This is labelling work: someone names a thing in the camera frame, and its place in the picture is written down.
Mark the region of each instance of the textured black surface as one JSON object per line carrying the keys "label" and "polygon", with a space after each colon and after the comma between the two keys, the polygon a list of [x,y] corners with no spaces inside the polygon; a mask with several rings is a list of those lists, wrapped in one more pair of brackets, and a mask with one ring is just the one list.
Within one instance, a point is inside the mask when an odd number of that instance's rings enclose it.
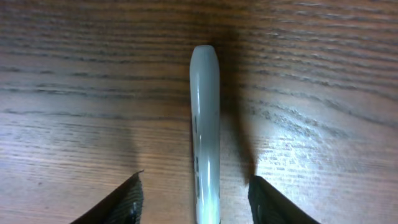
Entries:
{"label": "textured black surface", "polygon": [[254,224],[318,223],[262,177],[250,178],[249,202]]}
{"label": "textured black surface", "polygon": [[138,172],[72,224],[139,224],[143,201]]}

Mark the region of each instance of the wood grain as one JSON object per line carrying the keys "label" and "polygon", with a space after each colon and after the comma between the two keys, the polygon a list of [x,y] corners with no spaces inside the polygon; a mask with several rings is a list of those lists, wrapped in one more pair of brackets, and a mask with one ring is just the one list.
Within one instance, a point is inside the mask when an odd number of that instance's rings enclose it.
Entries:
{"label": "wood grain", "polygon": [[69,223],[144,169],[193,223],[188,65],[221,67],[223,223],[248,174],[322,223],[398,220],[398,2],[0,2],[0,223]]}

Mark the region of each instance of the cylindrical white object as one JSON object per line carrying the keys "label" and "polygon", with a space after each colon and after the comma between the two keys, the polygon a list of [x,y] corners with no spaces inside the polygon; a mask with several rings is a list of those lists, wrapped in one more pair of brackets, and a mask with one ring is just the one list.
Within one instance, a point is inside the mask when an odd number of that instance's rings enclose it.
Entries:
{"label": "cylindrical white object", "polygon": [[190,88],[197,224],[220,224],[220,69],[210,45],[192,53]]}

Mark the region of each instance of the wooden surface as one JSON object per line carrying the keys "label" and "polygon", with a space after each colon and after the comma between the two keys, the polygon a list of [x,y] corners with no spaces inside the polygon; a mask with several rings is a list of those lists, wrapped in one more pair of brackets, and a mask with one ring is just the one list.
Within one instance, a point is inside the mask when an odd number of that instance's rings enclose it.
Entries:
{"label": "wooden surface", "polygon": [[0,223],[69,223],[142,169],[142,223],[193,223],[200,44],[223,223],[252,223],[251,173],[322,223],[396,223],[397,35],[394,0],[2,0]]}

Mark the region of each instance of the white plastic object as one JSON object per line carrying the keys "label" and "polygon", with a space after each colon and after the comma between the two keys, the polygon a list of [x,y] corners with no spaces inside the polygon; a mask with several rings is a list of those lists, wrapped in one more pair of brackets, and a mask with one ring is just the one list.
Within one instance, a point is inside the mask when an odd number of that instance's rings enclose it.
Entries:
{"label": "white plastic object", "polygon": [[220,224],[220,68],[210,45],[193,50],[190,90],[197,224]]}

